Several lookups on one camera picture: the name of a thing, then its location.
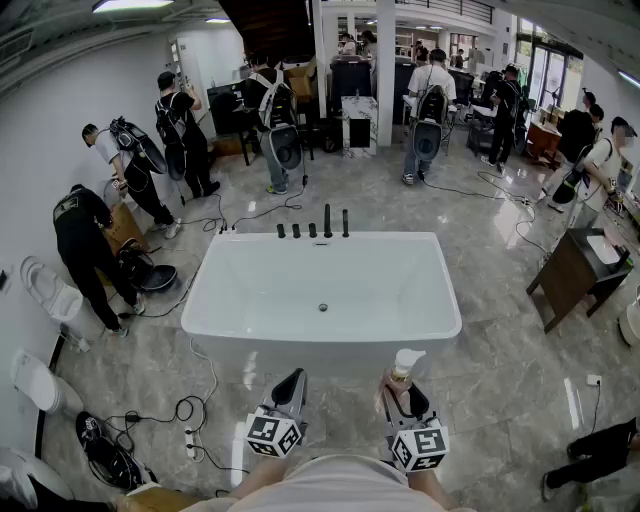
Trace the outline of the dark wooden staircase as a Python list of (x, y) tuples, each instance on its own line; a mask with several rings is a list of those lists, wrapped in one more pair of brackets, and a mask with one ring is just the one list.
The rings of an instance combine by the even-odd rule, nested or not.
[(217, 0), (240, 34), (245, 54), (285, 57), (315, 54), (307, 0)]

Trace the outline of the white column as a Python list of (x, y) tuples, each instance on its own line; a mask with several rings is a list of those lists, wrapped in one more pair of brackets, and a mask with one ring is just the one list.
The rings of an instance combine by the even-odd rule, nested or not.
[(379, 147), (391, 145), (395, 79), (395, 0), (376, 0)]

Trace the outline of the black oval pack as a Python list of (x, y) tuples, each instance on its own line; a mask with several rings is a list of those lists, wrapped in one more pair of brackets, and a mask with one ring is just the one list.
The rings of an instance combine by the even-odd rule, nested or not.
[(142, 292), (156, 292), (167, 288), (177, 277), (172, 265), (154, 264), (137, 240), (127, 240), (116, 254), (116, 261), (130, 284)]

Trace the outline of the black backpack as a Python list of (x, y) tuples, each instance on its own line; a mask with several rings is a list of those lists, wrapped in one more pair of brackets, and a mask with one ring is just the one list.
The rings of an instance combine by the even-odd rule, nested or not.
[(89, 468), (107, 486), (129, 492), (147, 483), (156, 483), (154, 473), (139, 463), (103, 429), (104, 423), (86, 411), (75, 420), (80, 445)]

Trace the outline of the dark wooden vanity cabinet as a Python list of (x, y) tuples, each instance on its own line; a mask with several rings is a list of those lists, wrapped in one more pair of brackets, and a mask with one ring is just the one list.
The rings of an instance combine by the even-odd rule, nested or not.
[(531, 295), (540, 288), (553, 311), (553, 317), (544, 325), (546, 334), (588, 297), (593, 298), (594, 302), (586, 315), (592, 316), (633, 269), (630, 252), (624, 246), (614, 245), (620, 254), (617, 264), (602, 264), (587, 243), (586, 237), (590, 235), (605, 236), (605, 231), (601, 228), (572, 228), (565, 231), (526, 289), (526, 293)]

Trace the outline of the marble pedestal cabinet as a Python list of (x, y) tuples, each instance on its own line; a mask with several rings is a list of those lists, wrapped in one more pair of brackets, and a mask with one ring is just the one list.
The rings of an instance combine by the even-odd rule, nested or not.
[(372, 158), (377, 152), (378, 105), (371, 96), (342, 96), (343, 157)]

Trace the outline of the white air vent grille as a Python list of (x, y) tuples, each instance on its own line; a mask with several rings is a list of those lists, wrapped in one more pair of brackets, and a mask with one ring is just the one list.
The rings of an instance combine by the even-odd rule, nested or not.
[(33, 30), (25, 30), (0, 40), (0, 65), (28, 51), (32, 45)]

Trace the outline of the white rounded plastic tray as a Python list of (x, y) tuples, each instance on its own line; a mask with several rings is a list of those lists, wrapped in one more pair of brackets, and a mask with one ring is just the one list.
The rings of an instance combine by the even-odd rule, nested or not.
[(590, 235), (586, 240), (602, 264), (613, 265), (619, 262), (620, 254), (604, 235)]

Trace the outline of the ceiling tube light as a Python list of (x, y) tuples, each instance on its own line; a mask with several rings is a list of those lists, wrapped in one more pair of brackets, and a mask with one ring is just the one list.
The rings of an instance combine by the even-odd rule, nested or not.
[(114, 11), (159, 9), (171, 5), (174, 0), (99, 0), (92, 7), (94, 14)]

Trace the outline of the cardboard box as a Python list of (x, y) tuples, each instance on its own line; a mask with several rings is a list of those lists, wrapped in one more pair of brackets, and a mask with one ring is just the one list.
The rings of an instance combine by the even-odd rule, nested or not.
[(149, 244), (136, 224), (134, 217), (125, 203), (118, 203), (111, 208), (112, 224), (103, 230), (111, 252), (117, 255), (121, 247), (129, 240), (135, 239), (145, 250), (149, 249)]

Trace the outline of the person's right forearm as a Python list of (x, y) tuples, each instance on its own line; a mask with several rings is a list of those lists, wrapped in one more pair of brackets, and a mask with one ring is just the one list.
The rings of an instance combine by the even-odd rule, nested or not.
[(445, 510), (455, 507), (433, 470), (411, 472), (407, 474), (407, 478), (411, 489), (428, 495)]

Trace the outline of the brown wooden desk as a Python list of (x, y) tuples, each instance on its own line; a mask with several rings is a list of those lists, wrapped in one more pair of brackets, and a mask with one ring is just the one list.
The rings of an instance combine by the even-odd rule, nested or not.
[(533, 120), (527, 133), (526, 153), (539, 165), (557, 168), (557, 146), (561, 139), (560, 132), (553, 124)]

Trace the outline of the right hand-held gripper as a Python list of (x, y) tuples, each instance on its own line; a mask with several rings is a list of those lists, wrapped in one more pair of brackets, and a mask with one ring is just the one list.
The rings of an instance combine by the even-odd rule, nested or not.
[(449, 432), (416, 384), (408, 389), (410, 418), (401, 417), (395, 393), (389, 385), (382, 389), (382, 401), (389, 424), (384, 462), (403, 473), (435, 469), (449, 453)]

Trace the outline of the black desk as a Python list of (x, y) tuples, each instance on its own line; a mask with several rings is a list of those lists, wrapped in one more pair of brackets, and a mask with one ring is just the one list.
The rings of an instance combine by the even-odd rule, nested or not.
[(244, 106), (245, 82), (215, 86), (207, 90), (209, 110), (217, 135), (232, 135), (250, 127), (249, 111)]

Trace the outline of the person's left forearm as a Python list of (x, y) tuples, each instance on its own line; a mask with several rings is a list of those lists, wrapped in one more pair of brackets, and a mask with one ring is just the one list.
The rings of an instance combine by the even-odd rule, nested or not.
[(244, 480), (230, 493), (231, 497), (243, 499), (264, 487), (281, 482), (290, 466), (288, 458), (261, 460)]

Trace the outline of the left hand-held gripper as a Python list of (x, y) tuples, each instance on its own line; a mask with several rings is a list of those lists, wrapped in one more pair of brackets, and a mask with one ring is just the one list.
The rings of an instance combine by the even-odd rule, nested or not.
[(302, 444), (307, 423), (302, 412), (306, 404), (306, 372), (297, 368), (275, 385), (272, 400), (264, 400), (245, 425), (245, 440), (261, 456), (287, 458)]

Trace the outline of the white wall-hung toilet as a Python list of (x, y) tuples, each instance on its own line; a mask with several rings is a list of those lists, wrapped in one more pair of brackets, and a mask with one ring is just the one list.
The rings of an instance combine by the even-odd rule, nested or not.
[(38, 258), (26, 257), (20, 276), (26, 291), (52, 319), (69, 325), (78, 316), (83, 305), (80, 291)]

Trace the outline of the white round bin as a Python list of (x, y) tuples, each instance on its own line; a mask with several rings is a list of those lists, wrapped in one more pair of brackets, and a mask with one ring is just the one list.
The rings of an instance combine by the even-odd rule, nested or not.
[(95, 190), (111, 212), (123, 204), (128, 196), (129, 187), (116, 177), (111, 177), (98, 183)]

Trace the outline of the white bathtub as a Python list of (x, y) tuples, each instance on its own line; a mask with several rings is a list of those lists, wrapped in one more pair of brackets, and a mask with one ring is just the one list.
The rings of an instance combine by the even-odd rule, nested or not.
[(181, 326), (226, 368), (376, 378), (405, 348), (427, 368), (462, 320), (431, 232), (251, 233), (212, 240)]

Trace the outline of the person's white shirt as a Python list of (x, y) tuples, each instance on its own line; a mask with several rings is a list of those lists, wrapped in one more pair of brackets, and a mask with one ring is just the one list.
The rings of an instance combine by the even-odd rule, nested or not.
[(445, 510), (411, 489), (407, 474), (378, 459), (349, 454), (290, 464), (281, 482), (243, 499), (230, 493), (181, 512), (477, 512), (453, 501), (455, 507)]

